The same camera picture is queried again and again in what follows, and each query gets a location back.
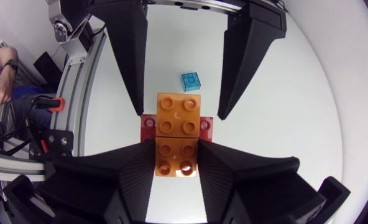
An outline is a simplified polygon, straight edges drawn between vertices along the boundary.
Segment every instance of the wristwatch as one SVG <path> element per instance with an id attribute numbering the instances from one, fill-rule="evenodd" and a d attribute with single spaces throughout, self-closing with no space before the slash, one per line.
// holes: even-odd
<path id="1" fill-rule="evenodd" d="M 12 69 L 14 69 L 15 71 L 18 70 L 18 61 L 14 60 L 14 59 L 10 59 L 8 62 L 6 62 L 4 64 L 3 68 L 6 67 L 6 66 L 8 66 L 8 65 L 10 65 L 10 67 Z"/>

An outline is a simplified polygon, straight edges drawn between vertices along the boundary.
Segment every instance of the stacked lego bricks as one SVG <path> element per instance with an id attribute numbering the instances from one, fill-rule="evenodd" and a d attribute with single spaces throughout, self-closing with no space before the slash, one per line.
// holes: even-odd
<path id="1" fill-rule="evenodd" d="M 155 175 L 196 175 L 200 104 L 200 95 L 158 93 Z"/>

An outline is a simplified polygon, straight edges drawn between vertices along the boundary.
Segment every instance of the white backdrop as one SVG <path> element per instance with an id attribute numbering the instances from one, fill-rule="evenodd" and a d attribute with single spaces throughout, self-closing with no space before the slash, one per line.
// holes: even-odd
<path id="1" fill-rule="evenodd" d="M 354 223 L 368 200 L 368 9 L 360 0 L 284 0 L 331 86 L 351 191 L 335 223 Z"/>
<path id="2" fill-rule="evenodd" d="M 34 67 L 34 62 L 47 51 L 52 56 L 60 44 L 55 40 L 53 26 L 48 20 L 46 0 L 0 0 L 0 42 L 15 47 L 20 62 L 40 83 L 43 77 Z M 62 47 L 53 57 L 63 69 L 65 51 Z"/>
<path id="3" fill-rule="evenodd" d="M 150 6 L 145 59 L 145 113 L 156 112 L 158 92 L 183 93 L 180 74 L 198 72 L 201 115 L 213 116 L 213 141 L 260 156 L 300 159 L 298 173 L 316 190 L 341 179 L 338 114 L 313 49 L 288 16 L 276 40 L 225 121 L 217 115 L 227 17 L 209 11 Z M 85 154 L 135 144 L 140 119 L 131 105 L 107 40 L 96 70 L 86 120 Z M 206 221 L 199 176 L 155 177 L 147 222 Z"/>

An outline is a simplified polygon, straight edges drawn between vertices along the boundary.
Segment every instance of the bolt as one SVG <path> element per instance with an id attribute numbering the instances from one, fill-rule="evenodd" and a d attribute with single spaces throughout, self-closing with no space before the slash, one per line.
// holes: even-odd
<path id="1" fill-rule="evenodd" d="M 63 145 L 66 145 L 66 144 L 67 144 L 67 138 L 66 138 L 66 137 L 62 137 L 62 138 L 61 138 L 61 143 L 62 143 Z"/>

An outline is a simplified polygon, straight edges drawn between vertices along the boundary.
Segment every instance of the orange clamp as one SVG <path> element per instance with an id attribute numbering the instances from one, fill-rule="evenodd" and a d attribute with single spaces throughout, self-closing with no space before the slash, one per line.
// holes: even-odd
<path id="1" fill-rule="evenodd" d="M 48 147 L 46 145 L 46 141 L 42 139 L 40 140 L 40 143 L 42 144 L 43 152 L 48 153 Z"/>
<path id="2" fill-rule="evenodd" d="M 65 101 L 63 98 L 59 97 L 59 98 L 54 98 L 52 100 L 59 101 L 60 106 L 58 108 L 49 108 L 48 110 L 50 110 L 51 112 L 60 112 L 64 109 Z"/>

